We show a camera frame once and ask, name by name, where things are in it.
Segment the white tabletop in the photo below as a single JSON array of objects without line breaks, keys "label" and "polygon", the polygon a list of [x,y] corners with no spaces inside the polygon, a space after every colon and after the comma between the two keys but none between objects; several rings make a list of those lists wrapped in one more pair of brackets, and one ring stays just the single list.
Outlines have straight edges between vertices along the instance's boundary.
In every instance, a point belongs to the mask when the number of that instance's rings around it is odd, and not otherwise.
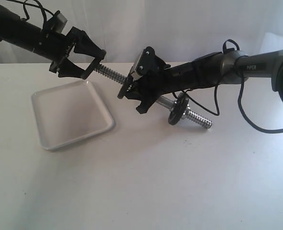
[{"label": "white tabletop", "polygon": [[[127,74],[131,64],[108,64]],[[116,128],[58,151],[43,150],[30,96],[76,81],[48,64],[0,65],[0,230],[283,230],[283,134],[251,128],[237,106],[239,86],[221,86],[221,116],[204,130],[145,115],[117,99],[120,85],[93,73]],[[210,90],[194,98],[214,108]],[[243,104],[255,123],[283,127],[269,79],[248,80]]]}]

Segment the screw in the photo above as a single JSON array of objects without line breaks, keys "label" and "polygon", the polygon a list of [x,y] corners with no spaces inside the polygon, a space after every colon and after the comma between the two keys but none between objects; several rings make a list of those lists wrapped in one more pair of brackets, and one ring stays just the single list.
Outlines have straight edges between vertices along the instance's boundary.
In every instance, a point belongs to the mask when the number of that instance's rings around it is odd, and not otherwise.
[{"label": "screw", "polygon": [[[109,79],[117,82],[117,83],[120,83],[120,84],[124,84],[125,82],[125,79],[126,79],[126,76],[100,64],[96,69],[95,69],[96,72],[98,72],[99,74],[103,75],[103,76],[106,76],[108,77]],[[156,103],[162,105],[163,107],[169,109],[170,112],[173,111],[175,105],[176,105],[176,101],[172,101],[170,100],[169,98],[167,97],[164,97],[164,96],[160,96]],[[187,108],[185,110],[185,112],[183,113],[183,116],[181,117],[182,119],[189,119],[207,129],[209,129],[213,122],[206,119],[205,117],[191,111],[189,105],[187,105]]]},{"label": "screw", "polygon": [[[176,101],[172,101],[170,100],[169,98],[167,97],[164,97],[164,96],[160,96],[156,103],[164,106],[165,108],[169,109],[170,112],[173,111],[175,105],[176,105]],[[185,110],[185,112],[183,113],[183,116],[181,117],[183,120],[184,119],[189,119],[201,126],[203,126],[204,128],[207,128],[207,129],[210,129],[211,126],[213,125],[213,122],[208,120],[207,118],[191,111],[189,105],[187,105],[187,108]]]}]

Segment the white background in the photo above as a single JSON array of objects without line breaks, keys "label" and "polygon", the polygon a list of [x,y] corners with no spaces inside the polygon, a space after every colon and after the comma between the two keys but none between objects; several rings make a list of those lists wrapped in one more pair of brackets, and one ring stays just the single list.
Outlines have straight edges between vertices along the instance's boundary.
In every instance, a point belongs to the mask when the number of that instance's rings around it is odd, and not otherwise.
[{"label": "white background", "polygon": [[[249,55],[283,49],[283,0],[41,0],[60,10],[72,26],[85,30],[107,50],[107,62],[133,62],[146,46],[165,61],[189,61],[220,51],[235,39]],[[0,4],[24,17],[22,5]],[[38,9],[28,7],[30,23],[42,26]],[[72,55],[75,62],[88,57]],[[6,42],[0,63],[49,62]]]}]

